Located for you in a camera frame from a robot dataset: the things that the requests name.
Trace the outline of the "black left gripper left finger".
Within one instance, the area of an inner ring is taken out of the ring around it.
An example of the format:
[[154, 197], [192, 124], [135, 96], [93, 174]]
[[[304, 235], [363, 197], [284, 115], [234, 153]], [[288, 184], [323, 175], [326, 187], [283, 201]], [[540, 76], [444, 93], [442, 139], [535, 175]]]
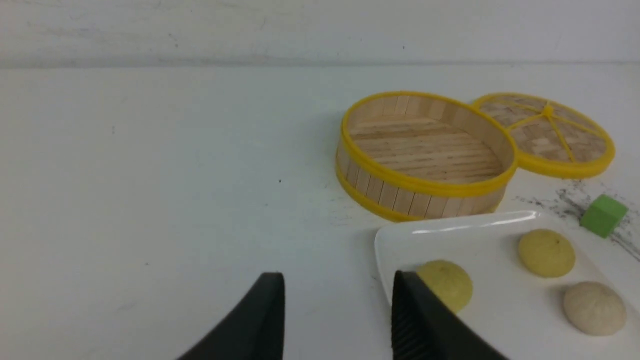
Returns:
[[281, 272], [263, 272], [237, 305], [181, 360], [281, 360], [286, 287]]

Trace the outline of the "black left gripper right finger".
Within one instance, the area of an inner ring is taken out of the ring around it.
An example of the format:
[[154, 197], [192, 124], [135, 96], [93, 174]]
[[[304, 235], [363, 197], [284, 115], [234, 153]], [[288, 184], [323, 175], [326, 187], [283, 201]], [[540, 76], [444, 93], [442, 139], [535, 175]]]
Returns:
[[394, 360], [505, 360], [413, 271], [396, 271], [391, 297]]

